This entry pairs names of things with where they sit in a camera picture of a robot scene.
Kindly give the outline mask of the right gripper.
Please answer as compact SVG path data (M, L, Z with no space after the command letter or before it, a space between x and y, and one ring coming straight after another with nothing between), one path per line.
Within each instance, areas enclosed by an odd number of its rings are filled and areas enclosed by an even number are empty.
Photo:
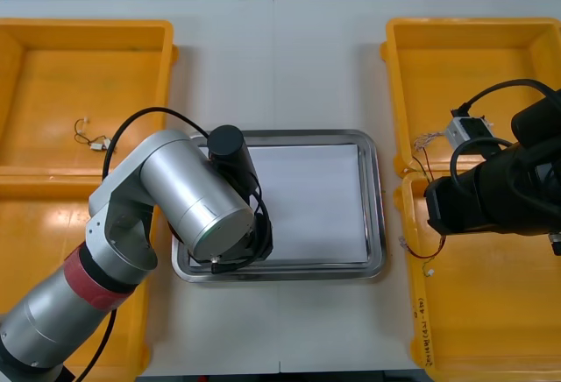
M442 236L493 232L533 234L533 159L525 147L491 147L476 167L459 173L458 147L450 173L425 190L428 224Z

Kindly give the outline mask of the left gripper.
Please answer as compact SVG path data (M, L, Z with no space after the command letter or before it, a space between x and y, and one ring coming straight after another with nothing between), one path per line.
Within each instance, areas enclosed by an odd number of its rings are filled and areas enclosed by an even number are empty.
M267 214L258 212L253 226L252 259L265 260L273 250L273 226Z

